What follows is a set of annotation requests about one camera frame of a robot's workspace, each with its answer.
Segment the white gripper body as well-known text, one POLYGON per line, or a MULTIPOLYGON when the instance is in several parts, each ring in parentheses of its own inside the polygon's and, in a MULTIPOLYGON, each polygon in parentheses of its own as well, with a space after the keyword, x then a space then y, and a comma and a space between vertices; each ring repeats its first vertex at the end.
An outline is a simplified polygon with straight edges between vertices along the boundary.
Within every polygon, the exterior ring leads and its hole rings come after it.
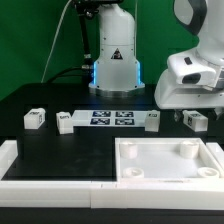
POLYGON ((224 107, 224 64, 206 61, 196 49, 168 57, 155 89, 160 109, 224 107))

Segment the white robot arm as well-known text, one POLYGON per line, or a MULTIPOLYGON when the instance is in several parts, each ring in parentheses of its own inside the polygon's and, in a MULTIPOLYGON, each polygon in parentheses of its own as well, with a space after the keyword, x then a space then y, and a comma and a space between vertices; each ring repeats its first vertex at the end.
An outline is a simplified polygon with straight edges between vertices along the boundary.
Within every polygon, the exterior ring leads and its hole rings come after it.
MULTIPOLYGON (((173 12, 199 43, 168 57, 155 89, 156 104, 161 109, 224 109, 224 0, 174 0, 173 12)), ((90 91, 124 97, 142 90, 133 17, 116 4, 102 5, 99 15, 100 55, 90 91)))

